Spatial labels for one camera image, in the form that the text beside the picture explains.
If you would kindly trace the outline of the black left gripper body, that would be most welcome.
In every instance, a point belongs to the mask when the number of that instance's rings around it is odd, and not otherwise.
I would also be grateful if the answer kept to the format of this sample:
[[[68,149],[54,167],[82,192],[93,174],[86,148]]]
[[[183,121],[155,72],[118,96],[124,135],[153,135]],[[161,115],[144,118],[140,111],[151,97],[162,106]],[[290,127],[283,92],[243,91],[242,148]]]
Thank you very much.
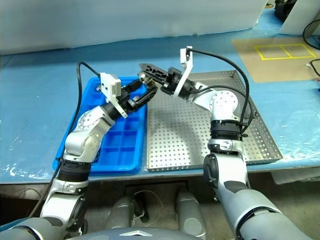
[[[131,94],[136,93],[137,90],[137,88],[122,87],[120,96],[116,97],[119,105],[126,113],[133,113],[140,109],[140,106],[131,98]]]

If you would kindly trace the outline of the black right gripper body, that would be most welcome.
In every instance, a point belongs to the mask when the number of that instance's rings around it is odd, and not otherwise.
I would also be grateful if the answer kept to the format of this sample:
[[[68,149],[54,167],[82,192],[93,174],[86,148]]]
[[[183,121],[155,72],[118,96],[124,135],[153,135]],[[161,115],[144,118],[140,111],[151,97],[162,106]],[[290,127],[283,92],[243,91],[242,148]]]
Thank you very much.
[[[161,91],[172,96],[176,91],[178,83],[182,78],[182,72],[174,67],[170,67],[167,72],[166,79],[161,87]]]

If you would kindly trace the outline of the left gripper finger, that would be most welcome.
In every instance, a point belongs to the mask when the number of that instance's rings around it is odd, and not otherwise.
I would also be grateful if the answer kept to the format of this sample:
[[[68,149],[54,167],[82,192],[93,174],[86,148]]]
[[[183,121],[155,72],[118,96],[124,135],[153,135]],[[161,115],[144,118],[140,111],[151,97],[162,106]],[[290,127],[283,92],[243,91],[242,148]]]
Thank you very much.
[[[122,77],[122,83],[122,91],[130,94],[142,87],[143,80],[139,77],[126,76]]]
[[[147,91],[138,99],[136,100],[136,106],[142,107],[146,105],[157,93],[158,88],[148,88]]]

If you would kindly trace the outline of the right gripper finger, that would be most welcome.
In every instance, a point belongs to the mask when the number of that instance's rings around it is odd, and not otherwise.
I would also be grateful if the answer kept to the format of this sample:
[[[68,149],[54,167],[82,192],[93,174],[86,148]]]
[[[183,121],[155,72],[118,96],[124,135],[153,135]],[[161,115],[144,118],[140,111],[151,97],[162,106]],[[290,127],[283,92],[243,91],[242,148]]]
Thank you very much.
[[[159,84],[164,84],[168,72],[151,64],[151,63],[140,63],[139,67],[141,68],[141,71],[145,73],[148,77],[152,78],[155,82]]]

